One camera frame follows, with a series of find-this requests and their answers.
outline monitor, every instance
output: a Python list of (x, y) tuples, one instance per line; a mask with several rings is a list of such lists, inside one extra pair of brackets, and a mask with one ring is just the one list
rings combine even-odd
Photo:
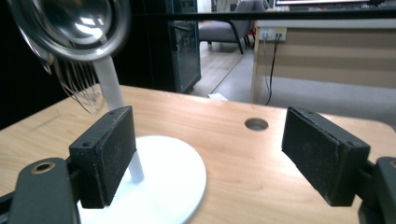
[(384, 0), (275, 0), (275, 7), (293, 7), (293, 6), (330, 6), (330, 5), (378, 5)]

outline wire whisk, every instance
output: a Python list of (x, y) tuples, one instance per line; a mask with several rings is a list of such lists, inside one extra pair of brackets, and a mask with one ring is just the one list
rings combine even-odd
[(105, 105), (102, 88), (90, 62), (75, 62), (55, 58), (52, 67), (64, 92), (88, 113), (98, 114)]

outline chair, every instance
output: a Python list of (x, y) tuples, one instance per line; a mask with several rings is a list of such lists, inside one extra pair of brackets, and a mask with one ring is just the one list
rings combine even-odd
[[(265, 8), (262, 1), (242, 1), (238, 4), (235, 12), (264, 12)], [(199, 41), (236, 43), (244, 54), (241, 38), (244, 38), (245, 45), (250, 46), (248, 32), (252, 29), (252, 21), (211, 21), (199, 28)]]

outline table surface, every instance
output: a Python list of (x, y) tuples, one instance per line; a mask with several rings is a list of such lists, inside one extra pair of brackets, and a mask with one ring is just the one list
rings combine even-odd
[[(121, 89), (125, 104), (134, 110), (136, 136), (175, 137), (201, 155), (207, 186), (191, 223), (358, 223), (358, 197), (352, 207), (330, 207), (281, 151), (285, 109)], [(15, 188), (24, 166), (67, 158), (68, 146), (104, 113), (90, 115), (69, 98), (2, 130), (0, 195)], [(396, 134), (388, 125), (325, 117), (371, 145), (371, 161), (396, 157)], [(248, 129), (250, 118), (266, 120), (268, 129)]]

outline floor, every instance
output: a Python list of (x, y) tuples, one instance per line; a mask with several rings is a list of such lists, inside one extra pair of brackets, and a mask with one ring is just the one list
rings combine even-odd
[[(236, 44), (205, 42), (200, 45), (202, 80), (192, 95), (224, 97), (229, 101), (250, 103), (253, 50), (245, 47), (241, 55)], [(268, 105), (300, 106), (313, 111), (387, 123), (396, 130), (396, 90), (276, 77)], [(268, 91), (258, 104), (265, 105)]]

